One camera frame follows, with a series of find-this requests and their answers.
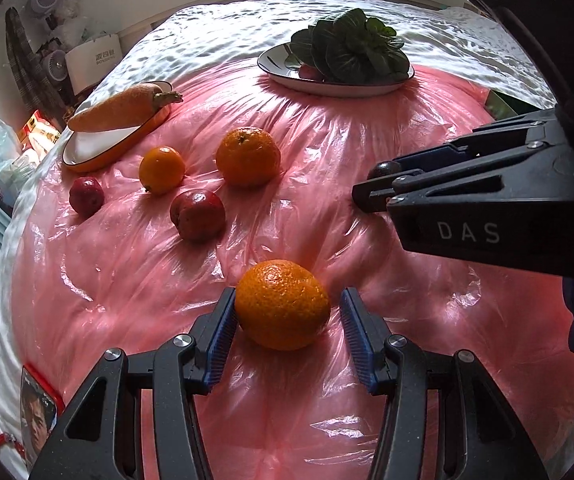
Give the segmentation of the smartphone in red case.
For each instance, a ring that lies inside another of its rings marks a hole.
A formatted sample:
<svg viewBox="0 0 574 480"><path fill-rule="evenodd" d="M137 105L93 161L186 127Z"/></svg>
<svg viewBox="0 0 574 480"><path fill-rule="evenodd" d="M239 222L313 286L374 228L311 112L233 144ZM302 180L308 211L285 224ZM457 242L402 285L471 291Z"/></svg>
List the smartphone in red case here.
<svg viewBox="0 0 574 480"><path fill-rule="evenodd" d="M20 378L20 423L28 470L36 463L64 409L60 394L32 365L24 365Z"/></svg>

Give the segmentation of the large orange carrot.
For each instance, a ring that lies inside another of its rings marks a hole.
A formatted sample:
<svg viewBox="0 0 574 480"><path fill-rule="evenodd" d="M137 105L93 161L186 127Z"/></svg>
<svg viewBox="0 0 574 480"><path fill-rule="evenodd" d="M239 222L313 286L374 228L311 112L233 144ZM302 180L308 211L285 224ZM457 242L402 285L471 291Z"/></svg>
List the large orange carrot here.
<svg viewBox="0 0 574 480"><path fill-rule="evenodd" d="M102 132L139 127L165 106L181 101L182 94L163 82L142 82L80 110L69 119L68 128L74 132Z"/></svg>

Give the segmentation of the dark purple plum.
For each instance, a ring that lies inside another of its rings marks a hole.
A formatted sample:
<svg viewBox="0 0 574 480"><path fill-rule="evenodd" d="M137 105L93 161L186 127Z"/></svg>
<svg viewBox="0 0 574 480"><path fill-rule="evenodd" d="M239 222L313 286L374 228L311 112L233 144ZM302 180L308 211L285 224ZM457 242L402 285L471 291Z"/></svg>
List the dark purple plum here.
<svg viewBox="0 0 574 480"><path fill-rule="evenodd" d="M373 180L381 177L393 176L401 171L401 165L396 160L384 160L383 162L378 162L378 164L368 171L367 179Z"/></svg>

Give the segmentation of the plaid hanging cloth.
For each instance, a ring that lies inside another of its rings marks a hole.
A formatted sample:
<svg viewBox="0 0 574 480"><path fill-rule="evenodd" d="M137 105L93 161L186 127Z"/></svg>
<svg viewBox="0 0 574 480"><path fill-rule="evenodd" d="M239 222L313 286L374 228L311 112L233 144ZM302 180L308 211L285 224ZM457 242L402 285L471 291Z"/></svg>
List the plaid hanging cloth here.
<svg viewBox="0 0 574 480"><path fill-rule="evenodd" d="M29 46L25 27L14 6L6 10L4 22L7 59L22 104L29 114L37 110L51 124L64 128L67 107L48 80L40 56Z"/></svg>

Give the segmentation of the smooth orange at back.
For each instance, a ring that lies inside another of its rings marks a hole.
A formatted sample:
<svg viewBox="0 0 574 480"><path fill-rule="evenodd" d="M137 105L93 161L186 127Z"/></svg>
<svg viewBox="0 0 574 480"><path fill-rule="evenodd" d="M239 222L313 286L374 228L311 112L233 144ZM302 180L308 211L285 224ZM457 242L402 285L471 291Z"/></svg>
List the smooth orange at back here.
<svg viewBox="0 0 574 480"><path fill-rule="evenodd" d="M162 195L182 183L185 171L184 159L175 148L158 146L144 155L138 167L138 179L148 193Z"/></svg>

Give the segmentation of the red apple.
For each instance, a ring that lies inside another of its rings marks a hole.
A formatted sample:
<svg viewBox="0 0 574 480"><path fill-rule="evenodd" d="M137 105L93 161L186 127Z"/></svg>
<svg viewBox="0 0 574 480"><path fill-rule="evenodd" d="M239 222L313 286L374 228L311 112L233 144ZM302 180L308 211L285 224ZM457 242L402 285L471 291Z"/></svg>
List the red apple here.
<svg viewBox="0 0 574 480"><path fill-rule="evenodd" d="M90 218L105 203L105 193L93 177L80 177L74 180L69 191L69 204L81 217Z"/></svg>
<svg viewBox="0 0 574 480"><path fill-rule="evenodd" d="M218 237L226 224L225 208L208 190L186 191L172 201L170 220L182 240L201 243Z"/></svg>

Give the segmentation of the white bed quilt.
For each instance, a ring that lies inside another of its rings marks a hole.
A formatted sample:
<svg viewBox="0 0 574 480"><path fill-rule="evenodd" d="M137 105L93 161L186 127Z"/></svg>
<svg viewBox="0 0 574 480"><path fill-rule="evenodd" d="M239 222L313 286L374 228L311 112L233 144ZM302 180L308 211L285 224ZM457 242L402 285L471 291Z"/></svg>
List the white bed quilt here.
<svg viewBox="0 0 574 480"><path fill-rule="evenodd" d="M179 82L205 68L252 60L289 39L316 18L351 8L348 0L259 0L224 6L195 6L177 12L141 40L100 85L94 101L130 84L163 79ZM417 70L429 67L490 90L500 90L537 107L552 94L533 64L500 26L456 9L426 11L413 6L366 2L365 10L392 24L405 40ZM0 434L22 436L19 357L13 328L14 264L29 214L38 199L40 180L62 153L54 150L42 162L16 204L0 252Z"/></svg>

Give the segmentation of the white heart shaped plate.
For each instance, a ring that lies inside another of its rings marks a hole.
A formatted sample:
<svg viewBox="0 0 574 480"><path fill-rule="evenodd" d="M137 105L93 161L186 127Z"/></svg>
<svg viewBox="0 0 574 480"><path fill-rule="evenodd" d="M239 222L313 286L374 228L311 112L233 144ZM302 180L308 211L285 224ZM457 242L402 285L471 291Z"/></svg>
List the white heart shaped plate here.
<svg viewBox="0 0 574 480"><path fill-rule="evenodd" d="M319 76L314 79L304 78L300 76L301 63L291 53L289 44L279 44L262 52L257 64L273 81L288 89L330 98L363 99L384 96L398 90L415 76L414 67L411 66L400 81L379 84L338 84L322 80Z"/></svg>

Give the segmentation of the dark green leafy vegetable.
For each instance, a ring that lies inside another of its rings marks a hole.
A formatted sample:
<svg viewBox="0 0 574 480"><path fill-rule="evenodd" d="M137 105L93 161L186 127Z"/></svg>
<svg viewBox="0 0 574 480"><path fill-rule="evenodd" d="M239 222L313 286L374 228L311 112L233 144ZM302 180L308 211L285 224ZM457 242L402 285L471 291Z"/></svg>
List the dark green leafy vegetable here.
<svg viewBox="0 0 574 480"><path fill-rule="evenodd" d="M333 84L394 84L412 68L404 39L380 18L362 9L320 18L291 36L288 49L302 66Z"/></svg>

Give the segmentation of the pink plastic sheet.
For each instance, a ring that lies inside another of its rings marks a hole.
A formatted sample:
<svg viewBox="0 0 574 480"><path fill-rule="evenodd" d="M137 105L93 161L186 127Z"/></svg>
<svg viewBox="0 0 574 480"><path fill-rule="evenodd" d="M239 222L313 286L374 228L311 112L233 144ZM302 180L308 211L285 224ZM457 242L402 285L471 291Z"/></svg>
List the pink plastic sheet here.
<svg viewBox="0 0 574 480"><path fill-rule="evenodd" d="M561 284L553 276L411 254L390 220L363 214L352 185L380 160L429 148L488 122L485 88L418 67L387 96L335 100L290 91L252 60L205 68L179 82L183 103L100 173L106 200L81 220L72 177L51 162L40 180L14 264L12 317L22 362L70 399L110 347L158 348L208 312L254 264L299 263L331 300L357 288L369 310L421 348L479 356L552 476L574 457L574 353ZM215 164L225 134L261 128L281 151L259 188L227 184ZM182 183L148 193L138 167L171 146ZM179 194L214 192L226 214L212 240L182 240L170 220Z"/></svg>

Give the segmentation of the orange rimmed white plate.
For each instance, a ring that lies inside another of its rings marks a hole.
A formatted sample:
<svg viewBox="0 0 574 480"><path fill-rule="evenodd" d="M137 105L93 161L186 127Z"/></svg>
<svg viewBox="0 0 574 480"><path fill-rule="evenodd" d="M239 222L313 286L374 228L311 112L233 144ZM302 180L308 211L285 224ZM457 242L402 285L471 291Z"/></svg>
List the orange rimmed white plate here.
<svg viewBox="0 0 574 480"><path fill-rule="evenodd" d="M168 81L147 82L158 82L158 84L163 82L173 89ZM76 174L86 174L111 165L140 143L145 136L159 128L170 116L173 104L159 110L139 127L102 132L71 131L62 154L63 165Z"/></svg>

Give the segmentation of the red yellow snack package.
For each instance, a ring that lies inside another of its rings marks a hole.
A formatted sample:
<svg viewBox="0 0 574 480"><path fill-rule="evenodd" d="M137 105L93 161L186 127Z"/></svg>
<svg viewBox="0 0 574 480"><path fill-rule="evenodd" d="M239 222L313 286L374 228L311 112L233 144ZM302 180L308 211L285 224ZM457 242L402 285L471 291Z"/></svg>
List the red yellow snack package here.
<svg viewBox="0 0 574 480"><path fill-rule="evenodd" d="M40 110L35 110L17 136L24 152L33 152L42 160L54 148L60 138L60 130L48 122Z"/></svg>

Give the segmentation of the white paper bag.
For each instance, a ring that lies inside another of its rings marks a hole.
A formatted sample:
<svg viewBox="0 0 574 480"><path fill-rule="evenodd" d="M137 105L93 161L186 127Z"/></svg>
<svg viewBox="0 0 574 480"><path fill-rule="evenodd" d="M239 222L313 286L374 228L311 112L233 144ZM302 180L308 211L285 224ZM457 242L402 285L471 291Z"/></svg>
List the white paper bag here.
<svg viewBox="0 0 574 480"><path fill-rule="evenodd" d="M86 41L67 52L65 60L74 95L96 86L123 57L116 34Z"/></svg>

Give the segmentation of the large bumpy orange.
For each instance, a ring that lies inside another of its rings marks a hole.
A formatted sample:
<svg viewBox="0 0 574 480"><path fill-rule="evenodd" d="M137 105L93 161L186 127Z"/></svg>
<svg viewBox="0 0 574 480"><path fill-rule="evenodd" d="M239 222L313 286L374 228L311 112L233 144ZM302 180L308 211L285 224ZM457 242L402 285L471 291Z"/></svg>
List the large bumpy orange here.
<svg viewBox="0 0 574 480"><path fill-rule="evenodd" d="M267 260L238 281L235 311L244 334L276 351L302 349L323 332L330 317L323 285L289 260Z"/></svg>

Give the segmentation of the green tray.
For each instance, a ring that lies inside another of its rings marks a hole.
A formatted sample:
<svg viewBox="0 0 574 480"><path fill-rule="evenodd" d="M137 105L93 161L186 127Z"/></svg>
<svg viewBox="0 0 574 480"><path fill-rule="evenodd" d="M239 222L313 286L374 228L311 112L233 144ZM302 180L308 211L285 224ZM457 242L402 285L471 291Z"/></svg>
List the green tray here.
<svg viewBox="0 0 574 480"><path fill-rule="evenodd" d="M508 96L508 94L498 90L488 92L484 108L495 120L504 120L540 110L528 102Z"/></svg>

